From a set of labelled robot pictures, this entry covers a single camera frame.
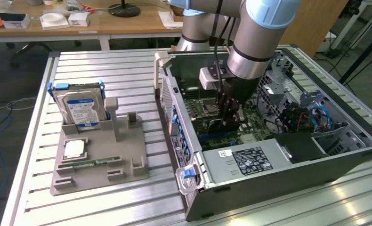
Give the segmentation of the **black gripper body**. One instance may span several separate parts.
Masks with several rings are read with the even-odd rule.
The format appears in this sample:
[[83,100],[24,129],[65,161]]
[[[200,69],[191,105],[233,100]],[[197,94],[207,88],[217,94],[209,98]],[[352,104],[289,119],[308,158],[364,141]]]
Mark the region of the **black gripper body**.
[[240,104],[245,104],[257,89],[260,79],[247,80],[239,77],[227,78],[223,84],[223,93]]

